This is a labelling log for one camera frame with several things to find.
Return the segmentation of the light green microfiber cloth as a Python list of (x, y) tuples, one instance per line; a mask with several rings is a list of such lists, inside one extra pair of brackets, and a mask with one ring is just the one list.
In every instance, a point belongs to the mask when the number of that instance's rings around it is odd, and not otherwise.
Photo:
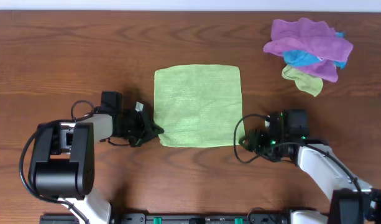
[(240, 70), (177, 65), (154, 75), (154, 122), (166, 147), (230, 146), (245, 135)]

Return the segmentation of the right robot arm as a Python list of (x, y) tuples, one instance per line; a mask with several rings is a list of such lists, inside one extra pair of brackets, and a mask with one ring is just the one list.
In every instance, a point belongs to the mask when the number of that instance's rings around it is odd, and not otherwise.
[(381, 223), (381, 190), (358, 178), (334, 154), (329, 144), (310, 137), (305, 110), (283, 110), (261, 116), (264, 129), (254, 129), (233, 144), (269, 162), (287, 161), (308, 174), (329, 199), (324, 215), (293, 210), (274, 223)]

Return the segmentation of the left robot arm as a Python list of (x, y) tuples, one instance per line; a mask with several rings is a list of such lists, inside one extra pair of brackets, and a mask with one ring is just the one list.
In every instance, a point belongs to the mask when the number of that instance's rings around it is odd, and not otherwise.
[(35, 198), (60, 204), (72, 214), (61, 223), (119, 223), (111, 204), (94, 188), (94, 146), (114, 138), (125, 147), (140, 147), (164, 132), (148, 115), (144, 104), (122, 107), (122, 94), (104, 91), (99, 106), (82, 117), (41, 123), (26, 142), (19, 160), (24, 187)]

